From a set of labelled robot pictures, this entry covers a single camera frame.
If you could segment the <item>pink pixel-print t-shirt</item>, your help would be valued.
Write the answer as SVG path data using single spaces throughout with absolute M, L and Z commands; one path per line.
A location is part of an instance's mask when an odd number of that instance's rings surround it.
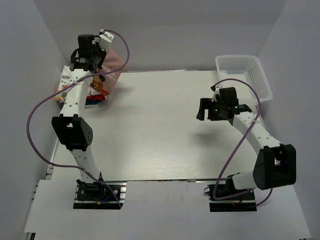
M 98 73 L 110 73 L 119 69 L 123 65 L 124 61 L 121 57 L 111 48 L 101 68 L 97 70 Z M 122 73 L 122 70 L 118 70 L 111 74 L 104 74 L 101 76 L 94 76 L 90 87 L 88 89 L 88 99 L 93 98 L 91 96 L 98 95 L 101 100 L 104 100 L 106 96 L 110 95 L 115 89 L 116 83 Z

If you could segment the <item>white plastic mesh basket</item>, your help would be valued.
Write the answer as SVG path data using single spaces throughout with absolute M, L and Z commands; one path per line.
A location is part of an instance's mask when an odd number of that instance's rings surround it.
M 234 87 L 240 104 L 256 106 L 256 96 L 245 84 L 233 79 L 246 82 L 257 93 L 261 103 L 273 98 L 270 85 L 263 67 L 256 56 L 253 55 L 219 55 L 215 58 L 218 79 L 224 81 L 219 85 L 223 88 Z

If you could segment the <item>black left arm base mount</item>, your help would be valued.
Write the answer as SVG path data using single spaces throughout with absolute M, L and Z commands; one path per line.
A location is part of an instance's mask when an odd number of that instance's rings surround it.
M 73 209 L 120 210 L 126 196 L 127 182 L 106 182 L 110 189 L 100 183 L 77 181 Z

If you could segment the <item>red folded t-shirt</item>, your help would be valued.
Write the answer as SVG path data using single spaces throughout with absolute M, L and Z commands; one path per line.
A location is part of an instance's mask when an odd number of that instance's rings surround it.
M 87 101 L 104 101 L 106 97 L 103 94 L 89 95 L 86 97 Z

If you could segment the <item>blue folded t-shirt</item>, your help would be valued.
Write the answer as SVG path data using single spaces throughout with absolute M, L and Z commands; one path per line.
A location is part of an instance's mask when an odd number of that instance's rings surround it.
M 97 106 L 99 105 L 103 100 L 87 100 L 85 102 L 85 106 Z

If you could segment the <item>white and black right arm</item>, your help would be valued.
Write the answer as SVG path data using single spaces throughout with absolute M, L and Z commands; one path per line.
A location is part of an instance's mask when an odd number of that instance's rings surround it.
M 201 98 L 196 118 L 200 121 L 228 121 L 257 154 L 252 171 L 228 176 L 226 195 L 236 200 L 244 190 L 268 190 L 294 185 L 297 180 L 297 153 L 291 144 L 275 139 L 256 120 L 246 104 L 240 104 L 234 87 L 219 89 L 213 98 Z

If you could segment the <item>white cartoon-print folded t-shirt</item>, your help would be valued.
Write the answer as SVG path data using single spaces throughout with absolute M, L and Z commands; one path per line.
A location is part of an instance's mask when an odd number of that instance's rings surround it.
M 89 71 L 83 71 L 82 69 L 76 69 L 76 70 L 71 70 L 71 68 L 67 65 L 65 65 L 63 67 L 61 76 L 60 76 L 60 81 L 59 81 L 59 85 L 57 88 L 57 92 L 64 90 L 65 88 L 67 88 L 69 85 L 71 85 L 73 82 L 77 81 L 78 79 L 82 78 L 83 76 L 87 76 L 89 75 L 90 72 Z M 82 89 L 82 93 L 85 93 L 85 96 L 82 96 L 80 98 L 81 102 L 86 103 L 86 98 L 88 96 L 89 93 L 89 83 L 88 80 L 90 80 L 90 78 L 87 78 L 85 80 L 83 80 L 80 84 L 82 86 L 86 86 L 86 90 L 84 91 Z M 67 95 L 69 91 L 72 91 L 72 93 L 75 93 L 76 90 L 78 90 L 79 88 L 77 86 L 74 86 L 72 88 L 69 88 L 59 94 L 57 94 L 55 96 L 55 100 L 57 102 L 59 102 L 60 104 L 66 104 L 66 99 L 67 99 Z

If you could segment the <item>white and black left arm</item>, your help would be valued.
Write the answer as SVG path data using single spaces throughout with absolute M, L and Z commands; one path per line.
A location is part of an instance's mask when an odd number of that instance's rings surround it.
M 82 115 L 92 82 L 89 75 L 98 72 L 107 55 L 106 50 L 100 47 L 99 39 L 99 36 L 93 34 L 78 36 L 78 49 L 70 57 L 71 88 L 67 90 L 59 116 L 54 116 L 51 120 L 60 143 L 70 151 L 76 166 L 80 168 L 81 178 L 78 183 L 91 184 L 88 193 L 96 200 L 105 196 L 106 187 L 96 182 L 96 180 L 102 181 L 103 177 L 96 166 L 91 151 L 93 130 Z

